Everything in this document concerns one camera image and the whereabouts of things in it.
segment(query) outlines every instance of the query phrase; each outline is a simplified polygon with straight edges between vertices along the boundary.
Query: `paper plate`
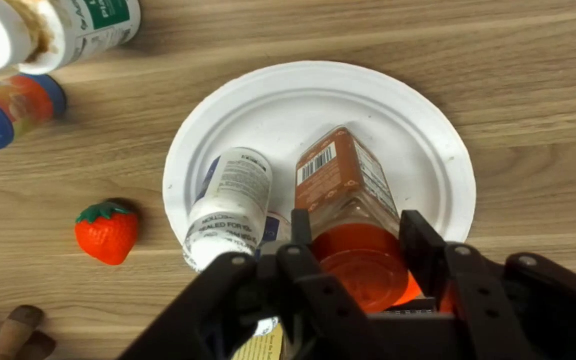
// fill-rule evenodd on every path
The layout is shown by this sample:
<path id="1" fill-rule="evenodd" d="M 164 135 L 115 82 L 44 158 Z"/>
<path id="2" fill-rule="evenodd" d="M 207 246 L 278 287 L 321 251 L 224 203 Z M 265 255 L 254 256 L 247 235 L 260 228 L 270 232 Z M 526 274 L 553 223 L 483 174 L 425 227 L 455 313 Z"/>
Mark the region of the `paper plate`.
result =
<path id="1" fill-rule="evenodd" d="M 419 210 L 446 241 L 466 241 L 476 185 L 468 150 L 450 121 L 403 82 L 330 61 L 252 71 L 195 107 L 176 133 L 164 168 L 164 206 L 177 239 L 185 238 L 211 162 L 238 146 L 270 162 L 269 210 L 290 219 L 299 156 L 339 125 L 375 154 L 399 211 Z"/>

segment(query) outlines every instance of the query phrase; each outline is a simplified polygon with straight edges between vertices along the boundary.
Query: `wooden table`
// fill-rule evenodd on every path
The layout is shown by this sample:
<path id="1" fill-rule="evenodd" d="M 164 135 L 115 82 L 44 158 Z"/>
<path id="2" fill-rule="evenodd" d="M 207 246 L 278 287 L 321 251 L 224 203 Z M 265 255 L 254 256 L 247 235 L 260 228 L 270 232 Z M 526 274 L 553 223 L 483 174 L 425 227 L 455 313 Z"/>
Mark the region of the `wooden table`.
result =
<path id="1" fill-rule="evenodd" d="M 192 278 L 169 228 L 166 153 L 230 79 L 317 59 L 382 71 L 461 134 L 477 179 L 469 242 L 576 271 L 576 0 L 143 0 L 128 46 L 55 71 L 68 119 L 0 151 L 0 322 L 46 310 L 54 359 L 111 359 Z M 121 196 L 146 214 L 124 265 L 82 253 L 74 219 Z"/>

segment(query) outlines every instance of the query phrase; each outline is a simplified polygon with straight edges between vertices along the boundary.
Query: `toy strawberry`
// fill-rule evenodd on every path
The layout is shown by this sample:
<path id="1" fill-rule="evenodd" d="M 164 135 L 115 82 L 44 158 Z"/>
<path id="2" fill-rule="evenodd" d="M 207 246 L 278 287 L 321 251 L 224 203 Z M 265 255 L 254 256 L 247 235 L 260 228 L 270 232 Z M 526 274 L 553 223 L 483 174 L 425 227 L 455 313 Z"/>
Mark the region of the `toy strawberry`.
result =
<path id="1" fill-rule="evenodd" d="M 75 224 L 75 237 L 88 255 L 108 265 L 119 265 L 137 242 L 138 223 L 137 214 L 105 201 L 82 211 Z"/>

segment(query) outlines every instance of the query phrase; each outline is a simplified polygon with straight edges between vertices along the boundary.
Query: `yellow label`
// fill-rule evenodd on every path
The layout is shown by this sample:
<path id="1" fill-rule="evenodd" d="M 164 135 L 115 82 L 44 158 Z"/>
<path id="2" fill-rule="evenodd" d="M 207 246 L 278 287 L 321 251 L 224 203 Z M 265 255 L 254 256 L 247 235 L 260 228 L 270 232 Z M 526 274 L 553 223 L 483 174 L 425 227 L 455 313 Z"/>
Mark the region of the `yellow label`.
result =
<path id="1" fill-rule="evenodd" d="M 279 360 L 282 353 L 281 326 L 277 326 L 265 336 L 251 337 L 235 353 L 233 360 Z"/>

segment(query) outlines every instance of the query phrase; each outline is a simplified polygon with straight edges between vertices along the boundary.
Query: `screw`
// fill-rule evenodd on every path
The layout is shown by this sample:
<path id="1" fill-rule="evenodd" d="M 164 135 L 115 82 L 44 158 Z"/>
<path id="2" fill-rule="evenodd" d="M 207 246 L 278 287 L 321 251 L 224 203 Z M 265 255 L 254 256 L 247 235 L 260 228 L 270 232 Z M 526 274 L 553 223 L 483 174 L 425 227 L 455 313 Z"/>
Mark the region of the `screw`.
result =
<path id="1" fill-rule="evenodd" d="M 242 265 L 246 262 L 246 259 L 243 256 L 235 256 L 231 260 L 233 265 Z"/>
<path id="2" fill-rule="evenodd" d="M 471 254 L 471 249 L 467 248 L 466 246 L 457 246 L 456 248 L 454 248 L 455 253 L 459 254 L 459 255 L 470 255 Z"/>
<path id="3" fill-rule="evenodd" d="M 519 256 L 519 262 L 527 267 L 534 267 L 537 265 L 537 260 L 534 257 L 528 255 Z"/>

